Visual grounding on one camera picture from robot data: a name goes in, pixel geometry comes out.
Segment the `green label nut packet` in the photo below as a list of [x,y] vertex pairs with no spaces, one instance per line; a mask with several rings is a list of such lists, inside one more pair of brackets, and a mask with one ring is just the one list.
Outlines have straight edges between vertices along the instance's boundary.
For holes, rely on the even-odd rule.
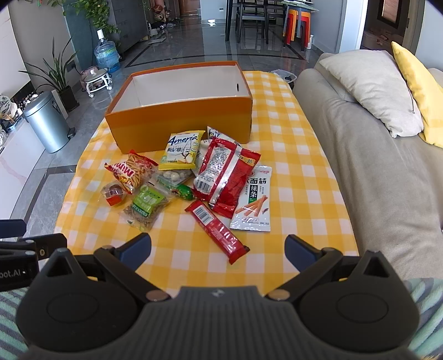
[[143,184],[131,203],[122,210],[122,219],[141,232],[149,232],[171,200],[171,194],[161,187]]

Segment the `small clear red snack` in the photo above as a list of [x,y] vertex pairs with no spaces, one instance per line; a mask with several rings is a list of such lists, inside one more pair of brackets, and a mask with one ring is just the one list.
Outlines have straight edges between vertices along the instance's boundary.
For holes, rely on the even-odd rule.
[[101,196],[107,201],[109,206],[115,206],[123,202],[126,194],[125,189],[118,181],[108,183],[101,189]]

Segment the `white spicy strip packet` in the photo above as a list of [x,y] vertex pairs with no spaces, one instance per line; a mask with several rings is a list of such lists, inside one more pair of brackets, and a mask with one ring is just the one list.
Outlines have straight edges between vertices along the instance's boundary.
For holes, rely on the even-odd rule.
[[270,181],[272,168],[257,165],[239,195],[230,228],[232,230],[270,232]]

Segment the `long red snack bar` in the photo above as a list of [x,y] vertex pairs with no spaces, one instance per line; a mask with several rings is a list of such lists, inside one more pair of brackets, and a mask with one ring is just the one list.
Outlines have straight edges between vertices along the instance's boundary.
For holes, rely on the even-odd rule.
[[239,258],[249,253],[244,245],[200,200],[195,200],[186,209],[204,232],[217,244],[233,265]]

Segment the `red Mimi fries bag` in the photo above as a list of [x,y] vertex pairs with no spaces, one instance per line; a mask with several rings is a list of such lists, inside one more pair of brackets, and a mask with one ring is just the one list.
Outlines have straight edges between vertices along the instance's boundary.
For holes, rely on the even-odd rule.
[[141,185],[148,182],[158,170],[158,163],[134,150],[130,150],[126,161],[105,163],[128,194],[133,194]]

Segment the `green sausage stick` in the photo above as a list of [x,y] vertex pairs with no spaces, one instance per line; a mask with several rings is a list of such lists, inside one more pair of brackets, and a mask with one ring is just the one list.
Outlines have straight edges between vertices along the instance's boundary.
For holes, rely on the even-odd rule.
[[186,184],[167,184],[166,188],[168,191],[180,199],[184,199],[187,201],[192,201],[194,199],[193,190]]

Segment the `clear white candy packet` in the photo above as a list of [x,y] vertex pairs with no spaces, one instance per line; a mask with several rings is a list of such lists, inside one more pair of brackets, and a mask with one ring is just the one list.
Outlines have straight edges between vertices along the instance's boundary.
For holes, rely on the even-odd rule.
[[167,188],[173,188],[188,181],[193,175],[190,169],[159,170],[154,179]]

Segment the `yellow Americ snack bag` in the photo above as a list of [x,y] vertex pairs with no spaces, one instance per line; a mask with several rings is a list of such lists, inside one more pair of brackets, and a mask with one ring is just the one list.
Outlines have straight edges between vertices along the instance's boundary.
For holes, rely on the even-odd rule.
[[160,171],[195,169],[196,157],[204,130],[172,133],[158,165]]

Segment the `large red snack bag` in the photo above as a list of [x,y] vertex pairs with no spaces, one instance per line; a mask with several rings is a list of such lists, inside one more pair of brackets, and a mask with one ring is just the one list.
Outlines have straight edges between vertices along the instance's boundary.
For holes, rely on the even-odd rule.
[[256,151],[219,137],[212,139],[194,179],[194,195],[215,213],[233,217],[246,180],[260,159]]

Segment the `white blue logo snack bag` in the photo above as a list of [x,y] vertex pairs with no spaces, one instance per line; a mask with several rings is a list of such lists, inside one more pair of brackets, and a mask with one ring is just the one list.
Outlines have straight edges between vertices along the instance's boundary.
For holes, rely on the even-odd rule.
[[197,176],[199,174],[200,168],[203,164],[203,161],[204,161],[205,155],[208,151],[209,145],[210,145],[211,141],[215,138],[221,138],[224,140],[228,140],[232,143],[239,145],[239,143],[237,141],[235,141],[231,137],[225,135],[224,133],[219,132],[218,130],[216,130],[213,127],[207,127],[207,138],[205,140],[200,141],[199,149],[197,151],[196,158],[195,158],[196,167],[192,170],[192,172],[194,173],[195,176]]

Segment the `white tv cabinet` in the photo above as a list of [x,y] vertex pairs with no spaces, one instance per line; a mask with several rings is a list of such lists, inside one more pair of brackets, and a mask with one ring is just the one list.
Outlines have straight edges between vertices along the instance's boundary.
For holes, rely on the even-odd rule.
[[44,147],[32,126],[22,120],[1,149],[1,219],[8,219]]

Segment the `potted green plant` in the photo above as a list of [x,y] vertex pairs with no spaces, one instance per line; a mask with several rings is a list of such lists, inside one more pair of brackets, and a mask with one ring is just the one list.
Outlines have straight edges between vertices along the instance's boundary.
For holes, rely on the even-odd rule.
[[71,112],[79,106],[79,102],[74,96],[72,87],[66,80],[66,73],[68,72],[68,65],[72,63],[77,55],[77,52],[71,54],[71,56],[64,60],[65,51],[71,43],[71,37],[65,44],[63,50],[56,54],[55,38],[52,40],[51,55],[53,63],[50,64],[45,58],[42,58],[45,65],[45,69],[40,68],[37,65],[25,62],[26,69],[24,71],[19,70],[20,73],[28,74],[29,76],[39,77],[44,80],[42,84],[35,88],[38,91],[41,87],[50,86],[59,95],[62,105],[67,112]]

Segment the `black bin with bag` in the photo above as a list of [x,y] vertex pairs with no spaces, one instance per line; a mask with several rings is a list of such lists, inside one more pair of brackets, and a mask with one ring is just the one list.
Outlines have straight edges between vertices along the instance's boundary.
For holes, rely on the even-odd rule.
[[281,77],[284,81],[286,81],[291,90],[293,90],[294,83],[297,79],[297,76],[295,74],[291,73],[290,71],[285,71],[283,69],[273,70],[271,71],[271,73],[274,73],[275,75]]

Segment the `yellow cushion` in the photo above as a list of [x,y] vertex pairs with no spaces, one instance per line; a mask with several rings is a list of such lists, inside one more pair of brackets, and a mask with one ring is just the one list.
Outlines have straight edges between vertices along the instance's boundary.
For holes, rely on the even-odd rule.
[[393,57],[415,99],[424,121],[421,139],[442,148],[442,86],[409,50],[392,41]]

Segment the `hanging green vine plant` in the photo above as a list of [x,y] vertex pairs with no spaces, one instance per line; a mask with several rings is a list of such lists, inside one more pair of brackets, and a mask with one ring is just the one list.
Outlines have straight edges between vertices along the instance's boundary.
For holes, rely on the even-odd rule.
[[62,1],[50,0],[47,4],[51,7],[70,7],[77,15],[82,13],[85,18],[97,29],[101,29],[106,35],[118,33],[115,25],[109,23],[110,5],[106,0],[75,0]]

